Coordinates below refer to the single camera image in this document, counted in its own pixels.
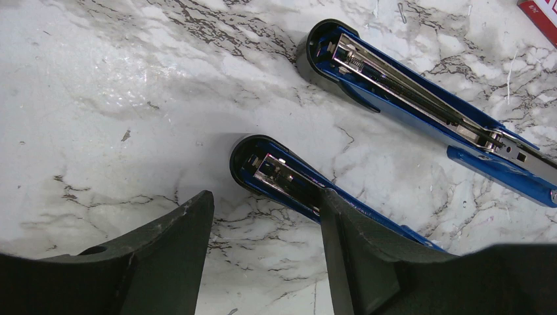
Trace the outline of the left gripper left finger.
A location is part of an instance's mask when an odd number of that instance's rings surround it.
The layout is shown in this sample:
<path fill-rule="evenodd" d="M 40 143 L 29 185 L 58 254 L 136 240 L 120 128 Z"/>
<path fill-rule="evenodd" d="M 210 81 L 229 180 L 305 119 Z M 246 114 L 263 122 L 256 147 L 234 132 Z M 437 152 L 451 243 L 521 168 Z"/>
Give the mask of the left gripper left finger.
<path fill-rule="evenodd" d="M 1 255 L 2 314 L 194 314 L 212 229 L 204 190 L 78 255 Z"/>

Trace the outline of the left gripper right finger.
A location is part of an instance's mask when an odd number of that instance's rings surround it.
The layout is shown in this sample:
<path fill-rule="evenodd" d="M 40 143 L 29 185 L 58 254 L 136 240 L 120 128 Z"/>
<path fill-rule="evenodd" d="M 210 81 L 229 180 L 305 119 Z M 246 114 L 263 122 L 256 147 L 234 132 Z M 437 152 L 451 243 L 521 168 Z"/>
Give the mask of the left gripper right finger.
<path fill-rule="evenodd" d="M 435 250 L 321 194 L 335 314 L 555 314 L 556 246 L 496 244 L 464 256 Z"/>

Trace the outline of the blue stapler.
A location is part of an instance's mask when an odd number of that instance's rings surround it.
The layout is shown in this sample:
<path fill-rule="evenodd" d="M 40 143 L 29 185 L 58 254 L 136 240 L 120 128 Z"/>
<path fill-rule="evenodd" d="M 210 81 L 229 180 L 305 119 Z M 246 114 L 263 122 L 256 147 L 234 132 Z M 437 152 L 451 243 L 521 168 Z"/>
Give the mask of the blue stapler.
<path fill-rule="evenodd" d="M 447 156 L 525 198 L 556 207 L 556 162 L 469 102 L 388 56 L 347 24 L 326 19 L 296 47 L 296 66 L 308 82 L 342 100 L 381 113 L 444 143 Z M 330 189 L 364 216 L 426 247 L 433 243 L 343 191 L 310 164 L 266 135 L 240 139 L 231 152 L 232 178 L 312 221 L 321 192 Z"/>

